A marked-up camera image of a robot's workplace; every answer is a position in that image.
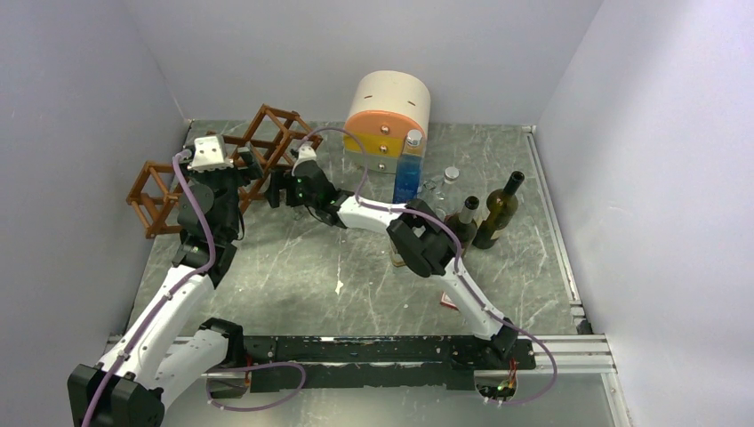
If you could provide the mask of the brown wooden wine rack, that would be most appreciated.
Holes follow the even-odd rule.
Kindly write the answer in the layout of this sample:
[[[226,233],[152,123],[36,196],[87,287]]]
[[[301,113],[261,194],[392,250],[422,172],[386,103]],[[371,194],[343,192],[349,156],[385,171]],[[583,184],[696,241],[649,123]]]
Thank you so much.
[[[261,190],[270,183],[274,171],[293,167],[297,144],[311,130],[298,112],[263,104],[244,132],[233,127],[219,133],[213,129],[206,131],[208,137],[216,136],[225,143],[229,162],[238,171],[252,170],[252,177],[245,178],[238,190],[242,212],[253,201],[263,199]],[[180,225],[168,223],[171,211],[183,208],[193,211],[188,201],[180,201],[181,186],[170,187],[163,179],[172,172],[170,164],[146,162],[126,197],[126,204],[136,212],[147,238],[181,230]]]

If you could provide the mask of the clear bottle silver cap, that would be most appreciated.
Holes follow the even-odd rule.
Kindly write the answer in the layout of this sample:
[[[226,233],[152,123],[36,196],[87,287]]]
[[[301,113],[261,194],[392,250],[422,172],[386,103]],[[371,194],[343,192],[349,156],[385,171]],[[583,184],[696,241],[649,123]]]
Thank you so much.
[[[455,166],[448,166],[441,176],[427,179],[419,191],[419,199],[428,205],[439,207],[451,199],[454,184],[460,177],[460,170]]]

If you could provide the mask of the clear bottle black gold label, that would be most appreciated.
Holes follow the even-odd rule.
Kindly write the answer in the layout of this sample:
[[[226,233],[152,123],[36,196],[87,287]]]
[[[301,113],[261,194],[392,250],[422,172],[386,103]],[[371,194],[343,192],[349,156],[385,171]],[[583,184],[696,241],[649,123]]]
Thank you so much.
[[[406,265],[402,255],[398,252],[397,247],[393,244],[389,245],[389,258],[394,267],[400,268]]]

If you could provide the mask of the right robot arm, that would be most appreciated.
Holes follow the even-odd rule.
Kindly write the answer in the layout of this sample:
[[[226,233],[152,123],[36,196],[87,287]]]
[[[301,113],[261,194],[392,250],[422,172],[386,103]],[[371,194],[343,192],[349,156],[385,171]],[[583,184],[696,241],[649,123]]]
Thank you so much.
[[[385,204],[337,189],[313,161],[275,167],[265,198],[273,208],[303,205],[331,227],[388,236],[410,271],[437,278],[468,322],[488,367],[500,368],[512,359],[518,330],[476,284],[462,262],[460,241],[425,202]]]

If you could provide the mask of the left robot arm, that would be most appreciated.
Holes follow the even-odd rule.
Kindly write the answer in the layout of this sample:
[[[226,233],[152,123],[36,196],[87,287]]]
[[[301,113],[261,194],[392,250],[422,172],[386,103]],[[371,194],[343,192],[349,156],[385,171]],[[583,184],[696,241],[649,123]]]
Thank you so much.
[[[246,363],[243,328],[211,318],[186,348],[170,348],[194,308],[213,292],[245,231],[239,188],[262,176],[247,147],[184,149],[172,161],[180,246],[147,308],[121,340],[92,367],[77,366],[67,382],[76,426],[158,426],[170,405],[201,374]]]

